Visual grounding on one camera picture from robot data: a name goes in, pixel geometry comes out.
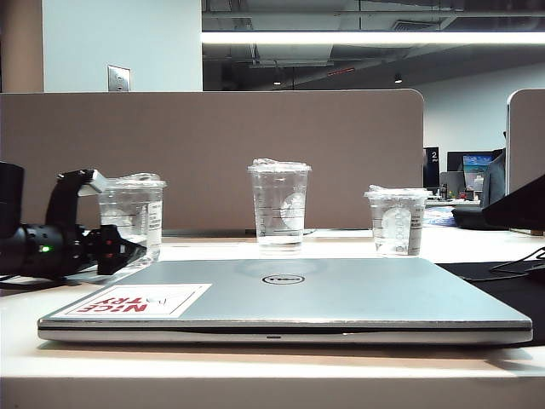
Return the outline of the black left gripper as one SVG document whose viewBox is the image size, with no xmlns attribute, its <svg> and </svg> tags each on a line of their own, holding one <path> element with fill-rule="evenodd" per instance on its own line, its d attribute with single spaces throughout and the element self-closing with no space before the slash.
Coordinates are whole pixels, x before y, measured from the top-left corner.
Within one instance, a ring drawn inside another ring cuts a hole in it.
<svg viewBox="0 0 545 409">
<path fill-rule="evenodd" d="M 147 248 L 143 244 L 123 239 L 115 225 L 101 225 L 82 237 L 82 255 L 77 272 L 97 267 L 98 275 L 112 275 L 142 258 Z"/>
</svg>

